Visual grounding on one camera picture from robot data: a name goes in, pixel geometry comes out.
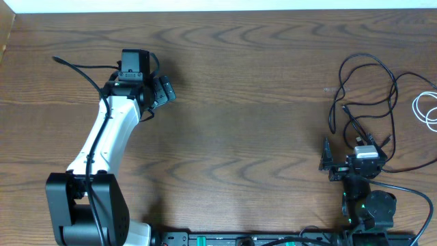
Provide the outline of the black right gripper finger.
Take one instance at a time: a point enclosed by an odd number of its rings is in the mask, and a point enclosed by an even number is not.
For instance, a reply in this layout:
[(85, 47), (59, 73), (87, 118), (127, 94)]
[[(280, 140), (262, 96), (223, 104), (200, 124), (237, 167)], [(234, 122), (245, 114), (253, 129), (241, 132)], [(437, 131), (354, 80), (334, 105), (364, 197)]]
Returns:
[(323, 150), (320, 159), (319, 170), (329, 170), (333, 166), (333, 156), (330, 149), (329, 140), (326, 138), (323, 141)]
[(367, 140), (366, 140), (366, 142), (367, 142), (368, 146), (372, 146), (375, 149), (375, 151), (378, 153), (378, 158), (379, 159), (385, 159), (386, 158), (385, 152), (376, 143), (376, 140), (373, 138), (373, 135), (371, 133), (367, 133)]

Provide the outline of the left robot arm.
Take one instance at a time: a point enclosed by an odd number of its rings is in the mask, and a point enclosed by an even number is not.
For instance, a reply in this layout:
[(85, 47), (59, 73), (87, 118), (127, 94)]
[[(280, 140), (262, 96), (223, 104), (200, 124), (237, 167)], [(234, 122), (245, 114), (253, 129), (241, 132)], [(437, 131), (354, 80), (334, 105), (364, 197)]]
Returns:
[(166, 76), (158, 76), (154, 53), (124, 49), (99, 94), (99, 111), (87, 140), (66, 171), (45, 184), (53, 234), (58, 245), (160, 245), (149, 224), (130, 218), (117, 182), (126, 145), (135, 126), (175, 100)]

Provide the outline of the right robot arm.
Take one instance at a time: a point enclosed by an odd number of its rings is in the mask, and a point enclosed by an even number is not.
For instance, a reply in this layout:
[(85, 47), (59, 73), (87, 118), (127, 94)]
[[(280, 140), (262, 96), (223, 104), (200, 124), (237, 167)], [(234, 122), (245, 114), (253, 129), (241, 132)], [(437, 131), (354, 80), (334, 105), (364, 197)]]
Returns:
[(393, 227), (397, 199), (392, 193), (371, 190), (370, 182), (380, 174), (387, 155), (371, 140), (354, 148), (345, 161), (336, 162), (327, 139), (318, 169), (328, 179), (343, 185), (342, 213), (349, 226), (338, 236), (339, 245), (389, 245), (387, 230)]

